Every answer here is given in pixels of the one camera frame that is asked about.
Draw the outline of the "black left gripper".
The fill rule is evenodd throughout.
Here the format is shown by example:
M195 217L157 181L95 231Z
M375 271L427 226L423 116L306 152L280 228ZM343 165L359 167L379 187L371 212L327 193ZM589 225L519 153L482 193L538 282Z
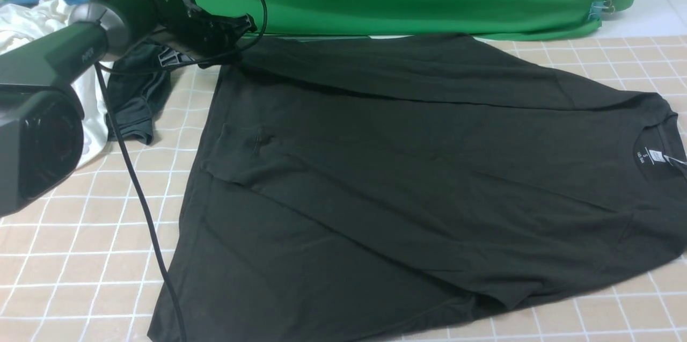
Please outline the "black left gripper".
M161 45L159 67L179 69L197 63L228 63L258 42L241 44L243 36L257 32L250 14L235 17L211 14L196 0L151 0L157 26L150 34Z

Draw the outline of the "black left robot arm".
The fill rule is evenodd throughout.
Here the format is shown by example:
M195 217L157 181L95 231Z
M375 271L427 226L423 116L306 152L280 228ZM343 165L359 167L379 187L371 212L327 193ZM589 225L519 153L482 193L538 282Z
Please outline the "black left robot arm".
M213 15L195 0L88 0L68 25L2 54L2 216L67 179L83 153L84 110L72 84L152 40L201 68L236 60L258 27L249 14Z

